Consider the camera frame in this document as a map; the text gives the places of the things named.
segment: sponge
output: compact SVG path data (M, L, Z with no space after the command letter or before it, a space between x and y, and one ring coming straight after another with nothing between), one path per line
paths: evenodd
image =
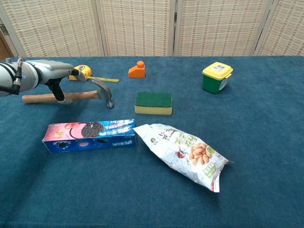
M172 114L172 95L169 93L138 92L135 100L135 113Z

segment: cookie box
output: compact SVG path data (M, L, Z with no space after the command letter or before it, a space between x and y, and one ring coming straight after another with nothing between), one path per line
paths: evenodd
M136 146L135 120L50 124L42 142L51 153Z

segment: orange block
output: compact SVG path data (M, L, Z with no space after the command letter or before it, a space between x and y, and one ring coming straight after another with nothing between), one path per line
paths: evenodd
M143 61L138 61L136 66L133 66L129 69L129 77L136 78L136 77L145 77L146 73L146 66L144 65Z

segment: yellow lid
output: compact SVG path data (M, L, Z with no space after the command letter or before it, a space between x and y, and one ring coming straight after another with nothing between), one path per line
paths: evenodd
M223 80L231 76L231 66L223 63L215 62L203 70L203 74L216 80Z

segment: yellow and green tub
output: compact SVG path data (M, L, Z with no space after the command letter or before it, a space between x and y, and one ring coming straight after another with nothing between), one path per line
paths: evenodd
M223 63L215 62L203 70L203 89L217 94L227 84L233 69Z

